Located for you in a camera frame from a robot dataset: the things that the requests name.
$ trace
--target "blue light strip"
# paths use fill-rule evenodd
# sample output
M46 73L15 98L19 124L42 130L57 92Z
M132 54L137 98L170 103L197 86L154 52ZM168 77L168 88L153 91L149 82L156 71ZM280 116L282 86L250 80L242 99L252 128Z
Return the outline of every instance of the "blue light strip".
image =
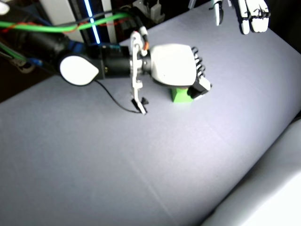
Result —
M85 1L85 5L86 5L86 9L87 9L87 12L88 12L89 17L93 16L92 10L91 10L91 7L90 7L89 0L84 0L84 1ZM91 23L94 23L94 19L91 18L91 19L90 19L90 22L91 22ZM92 26L92 29L93 29L93 32L94 32L94 36L95 36L95 39L96 39L96 43L97 43L97 44L100 44L100 38L99 38L99 35L98 35L98 32L97 32L96 26L93 25L93 26Z

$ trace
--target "dark background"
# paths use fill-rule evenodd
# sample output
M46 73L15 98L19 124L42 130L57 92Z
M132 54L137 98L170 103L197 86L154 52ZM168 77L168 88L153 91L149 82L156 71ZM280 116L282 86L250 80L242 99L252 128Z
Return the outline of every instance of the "dark background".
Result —
M38 0L14 0L13 2L45 16ZM133 0L112 0L111 2L113 8L118 8L131 4ZM196 7L205 2L208 0L198 0ZM266 0L266 2L272 13L270 29L301 53L301 0ZM160 3L166 20L188 11L188 0L160 0ZM224 0L224 7L228 7L227 0ZM0 58L0 68L2 71L0 102L51 76L39 68L30 74L22 74L2 58Z

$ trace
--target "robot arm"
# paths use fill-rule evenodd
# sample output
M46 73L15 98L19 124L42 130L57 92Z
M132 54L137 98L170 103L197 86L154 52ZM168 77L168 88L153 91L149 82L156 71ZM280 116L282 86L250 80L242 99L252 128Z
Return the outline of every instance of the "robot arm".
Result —
M216 25L222 23L223 0L212 0ZM240 26L243 34L250 32L252 27L254 32L266 32L269 25L270 12L264 0L232 0L237 3L240 12Z
M1 1L0 21L45 24L41 19ZM193 99L211 89L204 75L205 67L195 49L193 52L186 45L168 44L148 50L144 26L140 26L139 32L132 33L130 48L113 44L89 47L70 40L63 33L15 29L4 32L2 38L29 61L59 73L76 86L88 85L98 79L130 77L132 103L142 114L147 113L145 105L148 103L145 98L139 98L139 90L143 87L139 77L144 73L150 74L161 85L189 88L188 95Z

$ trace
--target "green block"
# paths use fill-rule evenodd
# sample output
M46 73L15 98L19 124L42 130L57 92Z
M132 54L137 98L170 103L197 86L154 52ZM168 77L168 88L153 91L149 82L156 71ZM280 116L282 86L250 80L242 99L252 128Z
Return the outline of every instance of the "green block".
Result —
M171 96L174 103L187 103L192 102L193 99L187 95L188 89L172 89L171 90Z

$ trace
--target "table surface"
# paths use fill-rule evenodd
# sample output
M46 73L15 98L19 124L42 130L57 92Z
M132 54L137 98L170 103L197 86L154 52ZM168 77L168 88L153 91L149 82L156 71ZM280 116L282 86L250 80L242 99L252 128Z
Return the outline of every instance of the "table surface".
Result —
M301 109L301 55L209 6L149 37L199 48L213 89L197 102L145 77L136 115L55 76L0 104L0 225L198 225L227 195ZM130 79L104 84L132 107Z

